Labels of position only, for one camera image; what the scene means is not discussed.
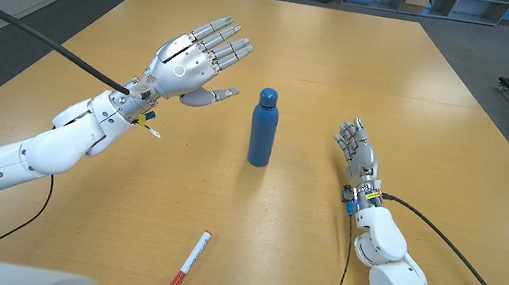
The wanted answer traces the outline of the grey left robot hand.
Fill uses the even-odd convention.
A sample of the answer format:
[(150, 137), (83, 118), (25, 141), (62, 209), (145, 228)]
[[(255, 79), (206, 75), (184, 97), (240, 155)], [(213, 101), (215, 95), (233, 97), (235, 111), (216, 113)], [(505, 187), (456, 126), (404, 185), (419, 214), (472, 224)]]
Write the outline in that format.
[(252, 52), (248, 38), (231, 40), (240, 29), (227, 16), (164, 43), (132, 91), (151, 101), (177, 95), (189, 107), (237, 95), (236, 88), (211, 91), (204, 85)]

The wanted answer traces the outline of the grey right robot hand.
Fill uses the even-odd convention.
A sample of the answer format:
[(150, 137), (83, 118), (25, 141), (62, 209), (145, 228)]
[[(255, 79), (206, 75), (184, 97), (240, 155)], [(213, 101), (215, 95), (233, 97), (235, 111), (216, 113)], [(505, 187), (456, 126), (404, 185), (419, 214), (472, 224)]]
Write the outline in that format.
[(340, 125), (334, 136), (346, 160), (348, 180), (355, 185), (368, 184), (373, 188), (382, 185), (378, 176), (379, 161), (360, 117)]

